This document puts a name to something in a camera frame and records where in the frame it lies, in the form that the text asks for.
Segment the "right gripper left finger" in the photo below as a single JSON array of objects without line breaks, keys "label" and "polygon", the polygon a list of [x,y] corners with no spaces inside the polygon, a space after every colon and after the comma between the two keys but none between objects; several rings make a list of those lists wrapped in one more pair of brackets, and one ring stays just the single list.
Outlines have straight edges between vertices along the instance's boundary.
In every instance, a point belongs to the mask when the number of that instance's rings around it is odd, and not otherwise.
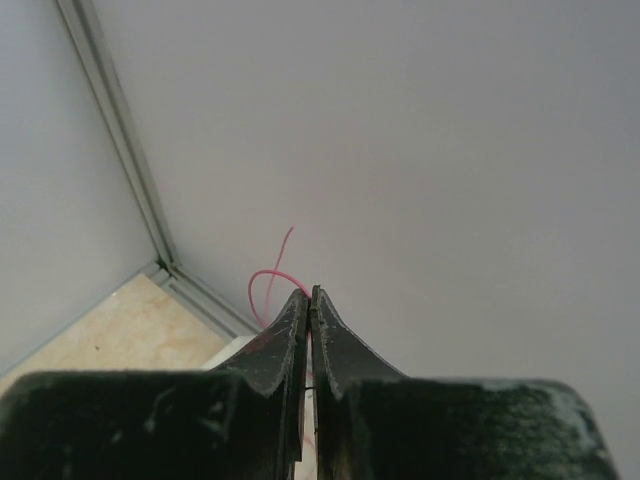
[{"label": "right gripper left finger", "polygon": [[302,458],[307,298],[210,369],[60,370],[1,399],[5,479],[290,479]]}]

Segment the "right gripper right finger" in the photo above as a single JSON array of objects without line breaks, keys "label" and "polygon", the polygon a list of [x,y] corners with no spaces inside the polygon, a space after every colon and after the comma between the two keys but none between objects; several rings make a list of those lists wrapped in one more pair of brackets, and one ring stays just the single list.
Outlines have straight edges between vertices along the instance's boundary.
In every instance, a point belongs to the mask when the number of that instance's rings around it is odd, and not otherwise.
[{"label": "right gripper right finger", "polygon": [[615,479],[589,406],[533,379],[419,379],[376,354],[315,287],[309,305],[322,479]]}]

